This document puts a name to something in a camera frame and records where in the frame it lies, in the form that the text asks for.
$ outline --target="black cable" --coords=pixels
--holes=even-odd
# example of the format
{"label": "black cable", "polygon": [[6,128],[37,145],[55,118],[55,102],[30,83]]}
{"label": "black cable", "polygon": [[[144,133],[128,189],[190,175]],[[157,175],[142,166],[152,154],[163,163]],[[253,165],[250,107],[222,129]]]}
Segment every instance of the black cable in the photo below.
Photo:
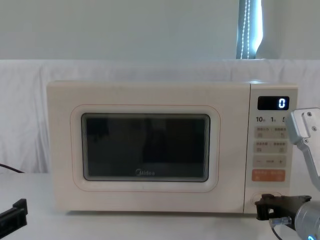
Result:
{"label": "black cable", "polygon": [[277,239],[282,240],[282,238],[278,235],[278,233],[276,232],[276,230],[272,227],[271,228],[272,232],[274,233],[274,235],[276,236]]}
{"label": "black cable", "polygon": [[0,163],[0,167],[3,167],[3,168],[5,168],[5,169],[9,169],[9,170],[15,171],[15,172],[17,172],[17,173],[19,173],[19,174],[24,174],[23,171],[20,171],[20,170],[18,170],[18,169],[13,168],[13,167],[4,165],[4,164],[2,164],[2,163]]}

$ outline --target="cream microwave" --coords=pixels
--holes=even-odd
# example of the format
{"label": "cream microwave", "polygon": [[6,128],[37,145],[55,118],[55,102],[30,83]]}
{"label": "cream microwave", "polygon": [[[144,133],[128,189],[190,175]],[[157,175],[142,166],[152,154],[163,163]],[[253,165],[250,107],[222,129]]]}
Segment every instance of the cream microwave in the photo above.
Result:
{"label": "cream microwave", "polygon": [[254,213],[262,193],[288,194],[284,119],[297,94],[291,84],[51,82],[56,205]]}

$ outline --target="microwave window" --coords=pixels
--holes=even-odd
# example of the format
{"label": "microwave window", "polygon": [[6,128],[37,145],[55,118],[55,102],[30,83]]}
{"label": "microwave window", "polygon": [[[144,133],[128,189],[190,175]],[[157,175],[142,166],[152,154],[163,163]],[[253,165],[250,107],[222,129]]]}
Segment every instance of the microwave window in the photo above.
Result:
{"label": "microwave window", "polygon": [[206,114],[85,113],[83,176],[88,181],[205,182]]}

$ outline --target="white fabric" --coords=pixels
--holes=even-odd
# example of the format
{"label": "white fabric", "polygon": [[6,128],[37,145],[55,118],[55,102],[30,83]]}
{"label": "white fabric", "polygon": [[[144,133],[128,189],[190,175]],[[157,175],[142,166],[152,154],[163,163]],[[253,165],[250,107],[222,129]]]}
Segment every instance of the white fabric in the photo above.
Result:
{"label": "white fabric", "polygon": [[[298,107],[320,107],[320,60],[225,60],[198,65],[141,66],[105,61],[0,60],[0,163],[49,172],[46,85],[54,80],[224,81],[297,83]],[[306,173],[295,151],[292,172]],[[0,173],[7,170],[0,168]]]}

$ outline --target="wall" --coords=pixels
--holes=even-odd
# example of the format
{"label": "wall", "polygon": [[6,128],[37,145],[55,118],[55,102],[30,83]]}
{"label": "wall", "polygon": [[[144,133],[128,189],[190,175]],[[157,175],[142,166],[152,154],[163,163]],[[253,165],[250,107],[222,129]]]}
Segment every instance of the wall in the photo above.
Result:
{"label": "wall", "polygon": [[262,0],[257,58],[320,59],[319,10],[319,0]]}
{"label": "wall", "polygon": [[238,0],[1,0],[0,59],[234,59]]}

